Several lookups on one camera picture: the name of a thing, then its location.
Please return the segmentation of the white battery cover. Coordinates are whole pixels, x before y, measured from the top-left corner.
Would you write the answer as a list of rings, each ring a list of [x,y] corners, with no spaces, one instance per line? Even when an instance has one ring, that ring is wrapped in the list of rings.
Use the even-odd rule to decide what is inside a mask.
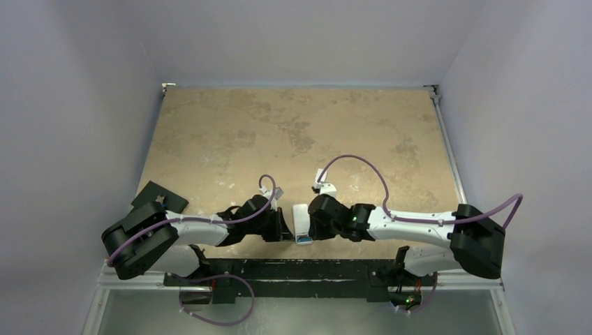
[[[324,181],[324,179],[325,179],[325,173],[323,172],[323,169],[317,169],[314,182],[321,183]]]

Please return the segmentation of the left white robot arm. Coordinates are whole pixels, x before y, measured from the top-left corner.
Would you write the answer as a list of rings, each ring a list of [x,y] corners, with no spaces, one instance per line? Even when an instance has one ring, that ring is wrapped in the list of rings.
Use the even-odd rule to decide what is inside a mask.
[[[147,271],[168,271],[190,285],[200,285],[207,279],[208,266],[200,261],[198,246],[232,246],[247,235],[258,235],[265,242],[294,238],[282,209],[255,195],[211,216],[184,216],[151,201],[104,230],[101,241],[108,266],[121,280]]]

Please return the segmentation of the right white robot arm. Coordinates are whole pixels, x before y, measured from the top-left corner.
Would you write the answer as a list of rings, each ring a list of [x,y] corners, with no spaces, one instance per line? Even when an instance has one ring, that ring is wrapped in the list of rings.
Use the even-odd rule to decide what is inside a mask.
[[[431,214],[386,212],[373,204],[347,207],[322,194],[306,210],[308,236],[314,241],[340,236],[353,242],[396,239],[423,243],[423,248],[408,249],[392,265],[392,275],[399,283],[451,269],[485,279],[501,277],[505,228],[472,205]]]

